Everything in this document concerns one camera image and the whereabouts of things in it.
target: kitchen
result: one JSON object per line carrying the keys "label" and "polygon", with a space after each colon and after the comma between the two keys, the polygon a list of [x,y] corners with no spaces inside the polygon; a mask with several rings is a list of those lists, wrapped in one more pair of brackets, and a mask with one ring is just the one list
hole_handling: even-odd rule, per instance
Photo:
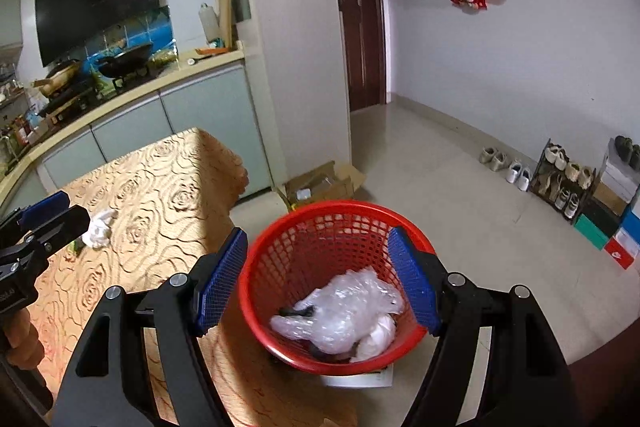
{"label": "kitchen", "polygon": [[[198,13],[203,3],[221,15],[217,41],[205,35]],[[247,0],[18,0],[17,5],[19,42],[9,46],[13,60],[6,55],[2,60],[7,70],[15,68],[8,76],[15,92],[22,90],[22,105],[18,114],[6,116],[12,124],[8,139],[0,142],[7,163],[0,182],[3,214],[193,126],[242,156],[251,178],[245,196],[271,187],[244,51],[230,36],[232,16],[235,22],[250,16]],[[209,58],[194,50],[222,40],[237,49]]]}

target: table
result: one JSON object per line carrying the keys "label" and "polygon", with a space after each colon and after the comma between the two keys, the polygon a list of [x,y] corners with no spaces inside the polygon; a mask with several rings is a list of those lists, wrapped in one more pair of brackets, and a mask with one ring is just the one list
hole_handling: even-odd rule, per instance
{"label": "table", "polygon": [[[127,292],[155,288],[216,251],[233,227],[229,210],[248,184],[241,159],[204,131],[191,129],[118,158],[65,187],[72,204],[94,215],[118,211],[111,245],[66,247],[50,257],[30,308],[46,357],[40,370],[56,396],[66,365],[95,305],[111,285]],[[145,330],[156,404],[176,421],[154,330]],[[356,425],[353,404],[337,389],[275,363],[245,324],[234,294],[200,348],[236,426],[319,427],[324,418]]]}

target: shoe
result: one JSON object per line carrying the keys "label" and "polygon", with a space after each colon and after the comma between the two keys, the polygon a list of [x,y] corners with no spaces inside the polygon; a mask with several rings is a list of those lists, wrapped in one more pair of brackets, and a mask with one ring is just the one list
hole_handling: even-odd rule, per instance
{"label": "shoe", "polygon": [[[640,166],[640,147],[638,148],[638,165]],[[591,182],[593,182],[593,169],[584,167],[578,174],[578,185],[587,190],[587,188],[591,187]]]}
{"label": "shoe", "polygon": [[564,170],[564,174],[566,174],[566,177],[568,180],[571,180],[572,182],[577,182],[578,181],[578,175],[580,174],[580,166],[577,163],[569,163],[566,166],[566,169]]}
{"label": "shoe", "polygon": [[550,145],[549,147],[547,147],[545,149],[546,161],[548,161],[549,163],[556,163],[556,160],[558,159],[559,150],[560,148],[558,147],[558,145]]}
{"label": "shoe", "polygon": [[564,149],[561,149],[558,151],[558,157],[556,158],[555,165],[558,169],[560,169],[561,171],[564,171],[564,168],[566,167],[566,162],[567,162],[566,153],[564,152]]}
{"label": "shoe", "polygon": [[640,171],[640,145],[634,145],[634,151],[629,159],[629,166],[636,172]]}
{"label": "shoe", "polygon": [[567,217],[567,219],[574,218],[575,213],[578,210],[578,203],[580,203],[580,198],[578,198],[578,194],[575,194],[575,193],[572,194],[564,210],[564,215]]}
{"label": "shoe", "polygon": [[560,194],[558,194],[558,197],[556,198],[556,208],[558,210],[562,210],[564,208],[564,206],[566,205],[566,202],[569,199],[569,189],[568,188],[563,188],[562,190],[560,190]]}
{"label": "shoe", "polygon": [[495,150],[494,147],[485,147],[484,149],[482,149],[478,160],[480,163],[489,163],[494,159],[496,153],[497,150]]}
{"label": "shoe", "polygon": [[538,194],[542,197],[545,196],[546,192],[549,190],[551,185],[551,176],[553,175],[553,171],[547,172],[546,174],[542,174],[542,176],[538,176]]}
{"label": "shoe", "polygon": [[522,163],[518,160],[514,160],[511,165],[509,165],[509,171],[507,172],[506,180],[508,183],[515,183],[518,179],[518,176],[522,172]]}
{"label": "shoe", "polygon": [[551,192],[549,192],[549,199],[551,201],[556,201],[558,199],[558,194],[560,193],[560,189],[562,188],[562,172],[556,172],[551,177]]}
{"label": "shoe", "polygon": [[529,167],[525,167],[522,170],[522,174],[520,174],[520,178],[518,178],[518,188],[523,192],[526,192],[529,188],[529,183],[531,182],[531,169]]}
{"label": "shoe", "polygon": [[504,152],[497,152],[495,156],[491,159],[491,163],[489,164],[489,168],[493,172],[497,172],[500,169],[504,169],[507,165],[509,158]]}
{"label": "shoe", "polygon": [[624,163],[629,163],[631,159],[631,153],[633,152],[634,143],[630,138],[625,138],[620,140],[620,136],[616,137],[616,152],[618,152],[618,156]]}

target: finger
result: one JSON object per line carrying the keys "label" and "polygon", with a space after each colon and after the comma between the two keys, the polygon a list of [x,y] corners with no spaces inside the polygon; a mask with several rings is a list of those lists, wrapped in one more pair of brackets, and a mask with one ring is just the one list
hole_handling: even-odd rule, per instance
{"label": "finger", "polygon": [[33,353],[31,353],[31,356],[25,362],[18,365],[18,367],[25,371],[30,371],[31,369],[35,369],[36,367],[38,367],[43,358],[44,346],[41,342],[38,342],[38,345],[33,350]]}
{"label": "finger", "polygon": [[29,334],[27,338],[20,344],[20,346],[14,347],[14,349],[10,349],[9,351],[7,351],[7,362],[20,367],[21,364],[25,363],[31,358],[31,355],[33,354],[33,351],[38,347],[38,344],[40,344],[40,341],[38,340],[38,330],[35,328],[35,326],[30,325]]}
{"label": "finger", "polygon": [[28,309],[24,308],[18,311],[7,323],[2,325],[2,329],[11,347],[20,346],[29,336],[31,329],[31,315]]}

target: silver bolt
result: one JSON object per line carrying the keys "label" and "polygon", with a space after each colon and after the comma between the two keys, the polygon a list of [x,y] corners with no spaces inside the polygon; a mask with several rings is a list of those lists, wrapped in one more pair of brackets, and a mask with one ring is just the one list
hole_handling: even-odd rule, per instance
{"label": "silver bolt", "polygon": [[513,292],[521,299],[526,299],[531,295],[529,288],[527,288],[526,286],[516,286]]}
{"label": "silver bolt", "polygon": [[452,286],[462,286],[465,282],[465,276],[462,273],[452,273],[447,277],[447,281]]}
{"label": "silver bolt", "polygon": [[104,295],[108,299],[116,298],[118,295],[120,295],[120,286],[111,286],[107,288],[107,291],[104,293]]}
{"label": "silver bolt", "polygon": [[169,284],[171,286],[182,286],[184,283],[187,282],[187,274],[186,273],[176,273],[174,275],[171,276],[171,279],[169,279]]}

